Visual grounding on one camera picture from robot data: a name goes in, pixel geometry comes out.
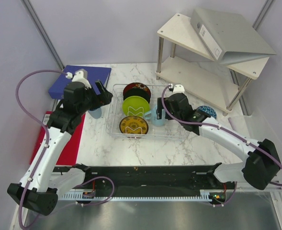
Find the light blue cup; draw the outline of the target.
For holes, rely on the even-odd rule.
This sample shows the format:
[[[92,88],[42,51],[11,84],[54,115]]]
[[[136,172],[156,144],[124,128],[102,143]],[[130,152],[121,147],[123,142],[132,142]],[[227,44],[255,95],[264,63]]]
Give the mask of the light blue cup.
[[[97,108],[95,110],[88,110],[88,113],[91,115],[92,118],[94,119],[99,119],[102,117],[102,109]]]

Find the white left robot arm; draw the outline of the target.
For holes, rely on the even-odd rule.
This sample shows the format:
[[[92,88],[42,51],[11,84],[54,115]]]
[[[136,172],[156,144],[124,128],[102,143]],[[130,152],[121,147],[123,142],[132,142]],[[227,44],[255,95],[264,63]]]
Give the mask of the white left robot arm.
[[[28,171],[19,183],[11,183],[7,193],[21,207],[48,216],[56,207],[58,198],[77,187],[89,188],[93,177],[89,167],[76,164],[64,175],[51,180],[58,158],[83,115],[112,101],[113,94],[106,90],[100,80],[95,82],[99,94],[82,82],[71,82],[64,89],[64,98],[50,114],[44,127],[45,136]]]

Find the light blue mug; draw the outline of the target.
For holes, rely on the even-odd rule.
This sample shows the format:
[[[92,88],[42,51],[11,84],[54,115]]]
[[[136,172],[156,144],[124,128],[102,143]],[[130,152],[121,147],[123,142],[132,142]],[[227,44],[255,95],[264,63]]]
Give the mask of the light blue mug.
[[[164,109],[161,112],[158,112],[158,106],[156,105],[152,110],[144,114],[145,120],[150,120],[154,126],[164,126],[166,123],[166,112]]]

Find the blue patterned bowl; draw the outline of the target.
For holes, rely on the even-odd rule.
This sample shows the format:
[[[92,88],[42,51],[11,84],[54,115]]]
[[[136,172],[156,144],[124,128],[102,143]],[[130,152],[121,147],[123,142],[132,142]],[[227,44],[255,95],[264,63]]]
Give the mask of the blue patterned bowl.
[[[197,110],[202,111],[202,112],[205,112],[205,113],[207,113],[208,115],[210,115],[211,117],[213,117],[214,119],[217,119],[216,111],[215,111],[213,108],[211,108],[211,107],[209,107],[209,106],[207,106],[207,105],[199,106],[199,107],[197,108]]]

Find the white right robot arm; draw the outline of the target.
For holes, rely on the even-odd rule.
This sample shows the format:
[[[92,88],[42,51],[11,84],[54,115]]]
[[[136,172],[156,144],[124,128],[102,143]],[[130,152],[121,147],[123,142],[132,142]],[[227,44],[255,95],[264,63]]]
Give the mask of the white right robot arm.
[[[159,97],[157,106],[159,118],[179,121],[185,130],[218,143],[241,159],[241,163],[215,164],[207,176],[211,188],[219,188],[227,182],[247,182],[264,190],[280,170],[280,159],[272,141],[249,139],[221,126],[213,108],[199,106],[193,109],[183,93]]]

